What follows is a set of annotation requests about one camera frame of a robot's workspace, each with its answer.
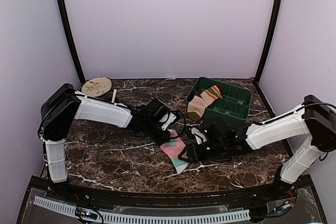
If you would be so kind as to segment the pink patterned sock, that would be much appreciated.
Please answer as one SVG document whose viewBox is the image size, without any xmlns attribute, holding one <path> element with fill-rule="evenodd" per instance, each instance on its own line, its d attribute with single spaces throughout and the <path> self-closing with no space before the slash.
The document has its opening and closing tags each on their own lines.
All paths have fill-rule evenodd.
<svg viewBox="0 0 336 224">
<path fill-rule="evenodd" d="M 176 169 L 177 174 L 181 174 L 188 167 L 189 163 L 178 158 L 178 155 L 186 146 L 180 137 L 177 136 L 175 130 L 169 130 L 170 137 L 173 139 L 162 144 L 160 146 L 161 150 L 170 158 L 173 166 Z"/>
</svg>

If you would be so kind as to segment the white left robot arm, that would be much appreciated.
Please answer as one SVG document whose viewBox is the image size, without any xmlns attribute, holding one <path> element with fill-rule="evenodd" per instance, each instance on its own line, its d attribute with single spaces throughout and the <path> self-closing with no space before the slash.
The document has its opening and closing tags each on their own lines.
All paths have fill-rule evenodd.
<svg viewBox="0 0 336 224">
<path fill-rule="evenodd" d="M 66 181 L 65 142 L 74 120 L 110 124 L 135 134 L 149 137 L 160 146 L 172 136 L 168 127 L 185 118 L 182 112 L 171 110 L 154 98 L 147 105 L 131 106 L 90 97 L 62 85 L 41 107 L 41 124 L 37 135 L 44 145 L 44 161 L 53 191 L 63 201 L 74 197 L 74 189 Z"/>
</svg>

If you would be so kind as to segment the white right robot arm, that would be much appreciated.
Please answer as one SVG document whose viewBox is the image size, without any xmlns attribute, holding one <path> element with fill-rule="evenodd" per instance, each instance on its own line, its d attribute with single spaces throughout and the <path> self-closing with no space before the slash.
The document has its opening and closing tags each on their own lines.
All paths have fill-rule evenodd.
<svg viewBox="0 0 336 224">
<path fill-rule="evenodd" d="M 218 154 L 232 158 L 287 138 L 305 136 L 290 160 L 278 169 L 274 184 L 268 187 L 269 197 L 278 200 L 316 160 L 335 151 L 335 105 L 307 95 L 294 109 L 263 122 L 235 129 L 221 118 L 211 117 L 200 127 L 191 128 L 190 133 L 196 143 L 187 144 L 178 155 L 189 163 Z"/>
</svg>

